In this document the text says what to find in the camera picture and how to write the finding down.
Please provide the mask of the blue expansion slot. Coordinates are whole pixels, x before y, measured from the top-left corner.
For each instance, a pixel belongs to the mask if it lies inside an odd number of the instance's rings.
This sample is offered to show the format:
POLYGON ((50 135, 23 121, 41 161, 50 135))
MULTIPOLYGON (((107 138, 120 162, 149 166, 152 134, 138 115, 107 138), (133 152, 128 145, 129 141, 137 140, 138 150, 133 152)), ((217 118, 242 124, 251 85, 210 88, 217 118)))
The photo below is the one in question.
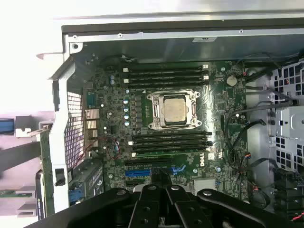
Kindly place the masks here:
POLYGON ((125 171, 125 177, 129 177, 129 178, 147 177, 147 176, 150 176, 150 169, 125 171))

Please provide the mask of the green motherboard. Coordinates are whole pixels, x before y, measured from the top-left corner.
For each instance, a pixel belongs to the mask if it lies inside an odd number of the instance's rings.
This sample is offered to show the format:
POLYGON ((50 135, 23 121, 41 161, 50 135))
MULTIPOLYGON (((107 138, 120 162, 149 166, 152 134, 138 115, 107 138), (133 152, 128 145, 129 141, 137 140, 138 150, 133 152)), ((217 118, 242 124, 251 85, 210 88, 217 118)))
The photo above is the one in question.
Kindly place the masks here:
POLYGON ((247 152, 247 134, 242 131, 248 124, 245 114, 233 117, 230 126, 225 125, 227 114, 246 105, 245 84, 240 81, 231 87, 226 78, 237 72, 230 62, 207 63, 209 84, 198 87, 129 89, 123 79, 130 78, 123 73, 124 67, 130 69, 182 68, 196 67, 203 63, 151 64, 151 65, 98 65, 92 78, 84 87, 86 105, 88 152, 102 162, 103 175, 95 191, 101 193, 116 187, 133 191, 136 187, 126 187, 129 180, 145 180, 147 177, 125 177, 127 170, 165 169, 174 184, 184 185, 194 193, 194 181, 215 179, 216 190, 240 200, 248 200, 246 176, 238 168, 246 166, 244 156, 247 152), (156 131, 149 129, 152 122, 152 102, 147 95, 157 91, 191 89, 201 93, 197 99, 198 119, 201 126, 186 130, 156 131), (205 139, 213 145, 206 149, 187 149, 173 151, 134 152, 133 147, 167 146, 176 144, 152 144, 129 146, 135 135, 156 133, 181 133, 193 131, 212 132, 211 136, 158 137, 136 140, 162 141, 177 139, 205 139), (172 163, 154 165, 125 166, 125 160, 171 158, 172 163))

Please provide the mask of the grey parts rack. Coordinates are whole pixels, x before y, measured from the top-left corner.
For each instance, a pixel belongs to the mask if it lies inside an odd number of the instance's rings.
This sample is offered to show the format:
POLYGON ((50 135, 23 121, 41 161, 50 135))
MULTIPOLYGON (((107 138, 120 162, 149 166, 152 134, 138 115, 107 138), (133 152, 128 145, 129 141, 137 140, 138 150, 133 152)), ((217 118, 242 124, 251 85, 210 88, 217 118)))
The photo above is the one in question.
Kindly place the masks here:
POLYGON ((0 119, 14 120, 13 133, 0 133, 0 190, 32 194, 30 198, 0 198, 0 216, 37 217, 35 176, 40 160, 29 133, 53 124, 53 119, 41 114, 0 115, 0 119))

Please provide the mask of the long black expansion slot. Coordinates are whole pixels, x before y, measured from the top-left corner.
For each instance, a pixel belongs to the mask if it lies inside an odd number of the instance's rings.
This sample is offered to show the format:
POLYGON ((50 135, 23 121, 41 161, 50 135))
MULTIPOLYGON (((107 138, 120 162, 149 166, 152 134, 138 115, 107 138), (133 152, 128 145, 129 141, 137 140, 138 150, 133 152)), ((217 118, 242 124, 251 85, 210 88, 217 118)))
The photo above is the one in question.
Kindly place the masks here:
POLYGON ((134 159, 125 160, 125 166, 136 166, 136 165, 154 165, 154 164, 167 164, 172 163, 171 158, 150 158, 150 159, 134 159))

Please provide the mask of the black and silver PC case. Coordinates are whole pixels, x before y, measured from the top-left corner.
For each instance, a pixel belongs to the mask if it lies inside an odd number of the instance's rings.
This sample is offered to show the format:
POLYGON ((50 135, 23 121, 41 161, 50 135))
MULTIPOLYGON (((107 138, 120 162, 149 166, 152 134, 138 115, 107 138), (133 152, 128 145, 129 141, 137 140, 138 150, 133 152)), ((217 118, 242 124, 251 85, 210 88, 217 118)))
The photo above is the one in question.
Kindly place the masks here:
MULTIPOLYGON (((299 7, 115 9, 98 16, 60 18, 61 65, 51 77, 55 120, 49 134, 55 169, 66 184, 54 185, 55 213, 101 193, 95 188, 102 162, 86 149, 84 87, 98 65, 151 65, 230 62, 245 84, 246 105, 226 117, 245 114, 248 124, 246 176, 248 200, 304 228, 304 179, 278 167, 275 114, 295 101, 274 91, 277 70, 304 59, 304 1, 299 7)), ((185 228, 163 187, 158 228, 185 228)))

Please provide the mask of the CPU in metal socket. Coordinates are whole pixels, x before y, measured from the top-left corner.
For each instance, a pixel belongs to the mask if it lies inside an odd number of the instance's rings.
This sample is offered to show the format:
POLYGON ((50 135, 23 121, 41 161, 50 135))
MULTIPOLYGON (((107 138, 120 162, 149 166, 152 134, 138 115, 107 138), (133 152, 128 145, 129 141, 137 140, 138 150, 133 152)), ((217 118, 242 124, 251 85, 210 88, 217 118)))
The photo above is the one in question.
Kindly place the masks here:
POLYGON ((165 130, 186 130, 201 126, 198 119, 197 99, 201 93, 191 89, 157 91, 147 95, 147 99, 152 102, 152 122, 148 124, 149 129, 156 131, 165 130), (166 125, 163 114, 164 100, 167 97, 182 96, 185 98, 187 107, 186 123, 182 125, 166 125))

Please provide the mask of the silver finned chipset heatsink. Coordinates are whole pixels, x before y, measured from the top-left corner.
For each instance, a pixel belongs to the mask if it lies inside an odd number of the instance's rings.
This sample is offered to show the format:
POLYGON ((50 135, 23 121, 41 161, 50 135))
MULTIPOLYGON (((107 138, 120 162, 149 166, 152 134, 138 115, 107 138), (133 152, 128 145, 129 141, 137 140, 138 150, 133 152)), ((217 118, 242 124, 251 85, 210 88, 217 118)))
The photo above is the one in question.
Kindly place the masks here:
POLYGON ((194 181, 194 193, 198 193, 202 189, 216 190, 215 179, 203 179, 194 181))

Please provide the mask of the silver disk bay cage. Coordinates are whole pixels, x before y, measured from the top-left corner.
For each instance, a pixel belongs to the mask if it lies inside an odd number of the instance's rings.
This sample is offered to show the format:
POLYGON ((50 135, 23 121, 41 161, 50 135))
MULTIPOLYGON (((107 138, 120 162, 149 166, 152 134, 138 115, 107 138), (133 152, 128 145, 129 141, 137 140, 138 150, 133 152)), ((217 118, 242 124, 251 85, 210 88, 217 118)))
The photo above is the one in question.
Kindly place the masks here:
POLYGON ((304 179, 304 59, 277 70, 271 85, 295 102, 275 111, 276 163, 304 179))

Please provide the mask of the silver CPU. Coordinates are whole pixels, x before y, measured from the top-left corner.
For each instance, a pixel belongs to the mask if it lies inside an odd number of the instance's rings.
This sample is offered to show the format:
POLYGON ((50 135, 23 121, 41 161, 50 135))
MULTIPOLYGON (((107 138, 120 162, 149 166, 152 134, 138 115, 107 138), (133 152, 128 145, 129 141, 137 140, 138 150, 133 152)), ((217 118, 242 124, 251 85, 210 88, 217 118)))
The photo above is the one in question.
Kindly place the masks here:
POLYGON ((166 125, 182 125, 186 123, 187 107, 182 96, 167 97, 163 107, 166 125))

